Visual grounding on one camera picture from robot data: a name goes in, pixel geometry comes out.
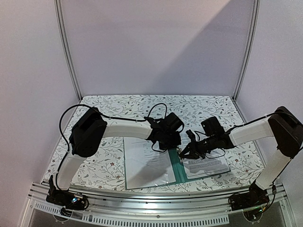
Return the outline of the white paper stack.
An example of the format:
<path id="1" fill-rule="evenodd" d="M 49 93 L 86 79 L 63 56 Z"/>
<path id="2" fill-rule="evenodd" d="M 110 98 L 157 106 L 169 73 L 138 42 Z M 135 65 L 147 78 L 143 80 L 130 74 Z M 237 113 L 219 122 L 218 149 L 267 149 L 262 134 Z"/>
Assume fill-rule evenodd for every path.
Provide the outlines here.
<path id="1" fill-rule="evenodd" d="M 230 172 L 223 149 L 215 149 L 202 159 L 183 159 L 182 164 L 188 180 L 211 177 Z"/>

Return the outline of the white printed paper sheet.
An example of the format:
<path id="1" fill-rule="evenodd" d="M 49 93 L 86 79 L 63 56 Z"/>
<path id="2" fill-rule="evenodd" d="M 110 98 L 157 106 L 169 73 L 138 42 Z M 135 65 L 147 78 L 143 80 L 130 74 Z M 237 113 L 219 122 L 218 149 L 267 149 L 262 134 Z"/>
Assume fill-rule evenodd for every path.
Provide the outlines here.
<path id="1" fill-rule="evenodd" d="M 152 142 L 124 137 L 125 187 L 128 190 L 176 182 L 168 152 L 152 149 Z"/>

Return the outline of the teal plastic folder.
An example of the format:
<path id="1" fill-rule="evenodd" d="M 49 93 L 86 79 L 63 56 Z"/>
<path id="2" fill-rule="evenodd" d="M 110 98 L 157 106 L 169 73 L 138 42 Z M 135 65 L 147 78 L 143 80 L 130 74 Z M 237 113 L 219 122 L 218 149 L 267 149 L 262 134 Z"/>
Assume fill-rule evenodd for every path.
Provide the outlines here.
<path id="1" fill-rule="evenodd" d="M 159 145 L 158 143 L 155 143 L 154 145 L 152 145 L 151 147 L 154 151 L 159 152 Z M 190 181 L 195 181 L 195 180 L 200 180 L 200 179 L 204 179 L 204 178 L 198 178 L 195 180 L 188 180 L 185 174 L 185 170 L 182 164 L 182 160 L 179 159 L 178 157 L 178 149 L 177 148 L 173 148 L 170 150 L 166 150 L 169 154 L 170 160 L 171 160 L 171 164 L 172 164 L 172 168 L 175 174 L 175 178 L 176 178 L 176 182 L 172 183 L 172 184 L 179 184 L 179 183 L 188 183 Z"/>

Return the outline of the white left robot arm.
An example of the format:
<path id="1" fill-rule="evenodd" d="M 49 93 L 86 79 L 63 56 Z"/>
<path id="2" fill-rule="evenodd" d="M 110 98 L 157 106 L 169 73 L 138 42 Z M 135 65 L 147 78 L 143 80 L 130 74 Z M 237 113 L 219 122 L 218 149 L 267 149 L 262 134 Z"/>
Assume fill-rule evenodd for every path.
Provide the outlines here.
<path id="1" fill-rule="evenodd" d="M 96 154 L 101 140 L 109 137 L 137 138 L 158 145 L 156 152 L 163 153 L 181 145 L 180 133 L 184 123 L 174 113 L 164 118 L 149 116 L 141 120 L 112 117 L 102 114 L 98 108 L 89 107 L 87 112 L 72 127 L 67 139 L 68 152 L 59 164 L 52 182 L 56 188 L 52 198 L 60 205 L 70 202 L 67 190 L 82 163 Z"/>

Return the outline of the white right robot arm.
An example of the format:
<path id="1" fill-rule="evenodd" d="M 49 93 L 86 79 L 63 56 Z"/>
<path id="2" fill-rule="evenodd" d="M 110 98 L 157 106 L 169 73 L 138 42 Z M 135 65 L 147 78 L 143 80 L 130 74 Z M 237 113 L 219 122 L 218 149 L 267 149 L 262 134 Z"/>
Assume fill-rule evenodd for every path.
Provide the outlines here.
<path id="1" fill-rule="evenodd" d="M 191 130 L 187 131 L 190 142 L 180 152 L 181 159 L 205 158 L 215 149 L 232 149 L 248 142 L 257 145 L 268 140 L 266 165 L 254 181 L 257 188 L 245 195 L 248 206 L 255 206 L 263 199 L 262 190 L 267 189 L 281 175 L 289 163 L 303 149 L 303 124 L 286 107 L 280 106 L 274 112 L 250 122 L 235 125 L 225 130 L 217 117 L 201 122 L 206 138 L 197 141 Z"/>

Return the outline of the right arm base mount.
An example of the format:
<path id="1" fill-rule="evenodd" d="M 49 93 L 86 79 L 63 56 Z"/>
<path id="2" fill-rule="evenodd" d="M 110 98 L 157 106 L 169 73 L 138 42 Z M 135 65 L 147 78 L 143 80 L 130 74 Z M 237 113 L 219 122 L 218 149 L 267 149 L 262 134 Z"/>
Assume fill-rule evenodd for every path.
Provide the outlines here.
<path id="1" fill-rule="evenodd" d="M 272 199 L 269 198 L 267 189 L 260 189 L 255 182 L 250 185 L 248 192 L 232 194 L 228 198 L 232 211 L 242 210 L 243 216 L 248 222 L 259 222 L 263 213 L 272 206 L 276 197 L 276 185 L 272 183 L 270 186 Z"/>

